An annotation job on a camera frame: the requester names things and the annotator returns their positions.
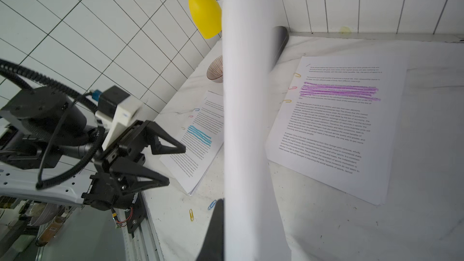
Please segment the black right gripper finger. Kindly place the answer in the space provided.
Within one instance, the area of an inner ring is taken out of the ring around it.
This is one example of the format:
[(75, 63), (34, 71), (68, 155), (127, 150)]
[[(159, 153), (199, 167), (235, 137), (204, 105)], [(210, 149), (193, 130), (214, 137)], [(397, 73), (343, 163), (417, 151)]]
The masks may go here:
[(219, 199), (214, 207), (203, 246), (197, 257), (197, 261), (224, 261), (224, 200)]

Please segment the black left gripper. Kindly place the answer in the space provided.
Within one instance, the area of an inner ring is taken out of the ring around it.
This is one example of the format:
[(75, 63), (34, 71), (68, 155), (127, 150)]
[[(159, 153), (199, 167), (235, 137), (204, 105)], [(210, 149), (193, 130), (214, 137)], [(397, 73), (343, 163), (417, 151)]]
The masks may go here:
[(186, 147), (153, 121), (136, 121), (94, 161), (97, 173), (82, 194), (83, 203), (98, 210), (129, 209), (134, 196), (148, 189), (167, 187), (168, 177), (145, 166), (142, 151), (152, 155), (180, 154)]

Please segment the pink highlighted paper document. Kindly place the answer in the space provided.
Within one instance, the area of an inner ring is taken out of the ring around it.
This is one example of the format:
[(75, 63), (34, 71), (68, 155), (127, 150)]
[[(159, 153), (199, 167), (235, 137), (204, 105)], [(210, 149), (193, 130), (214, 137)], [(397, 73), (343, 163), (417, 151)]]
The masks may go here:
[(265, 152), (274, 0), (224, 0), (225, 259), (288, 261)]

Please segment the blue paperclip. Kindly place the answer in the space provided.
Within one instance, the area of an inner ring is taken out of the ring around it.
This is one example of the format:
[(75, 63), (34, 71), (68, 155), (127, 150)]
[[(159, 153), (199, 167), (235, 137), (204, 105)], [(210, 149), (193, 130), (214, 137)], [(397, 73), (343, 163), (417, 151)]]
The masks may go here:
[(208, 206), (207, 210), (213, 210), (214, 207), (215, 207), (215, 205), (216, 205), (216, 203), (217, 203), (217, 200), (216, 200), (216, 199), (213, 200), (213, 201), (210, 203), (210, 205)]

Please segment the purple highlighted paper document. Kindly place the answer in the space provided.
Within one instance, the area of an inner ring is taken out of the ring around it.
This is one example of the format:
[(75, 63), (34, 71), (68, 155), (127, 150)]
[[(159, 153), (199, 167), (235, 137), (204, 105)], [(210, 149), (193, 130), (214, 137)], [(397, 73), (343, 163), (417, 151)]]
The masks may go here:
[(392, 53), (302, 58), (268, 135), (268, 159), (384, 204), (408, 64)]

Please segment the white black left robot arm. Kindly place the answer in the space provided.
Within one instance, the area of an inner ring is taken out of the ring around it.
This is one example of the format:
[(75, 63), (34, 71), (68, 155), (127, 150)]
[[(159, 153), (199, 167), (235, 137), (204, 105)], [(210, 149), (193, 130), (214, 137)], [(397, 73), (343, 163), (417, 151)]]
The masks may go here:
[(37, 170), (32, 188), (50, 195), (94, 164), (90, 190), (77, 203), (95, 209), (129, 209), (136, 194), (169, 185), (169, 179), (144, 166), (143, 151), (185, 153), (186, 147), (156, 122), (138, 119), (141, 102), (113, 86), (81, 94), (39, 72), (7, 60), (1, 76), (19, 92), (1, 108), (8, 123), (1, 135), (1, 161)]

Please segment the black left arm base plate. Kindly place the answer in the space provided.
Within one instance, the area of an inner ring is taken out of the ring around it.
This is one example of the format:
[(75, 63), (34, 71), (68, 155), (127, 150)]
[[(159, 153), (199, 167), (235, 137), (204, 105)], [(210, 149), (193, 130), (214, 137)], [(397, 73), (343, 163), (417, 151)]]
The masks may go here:
[(139, 193), (137, 200), (132, 205), (132, 217), (127, 222), (128, 233), (134, 236), (134, 233), (141, 227), (141, 223), (147, 218), (146, 204), (142, 193)]

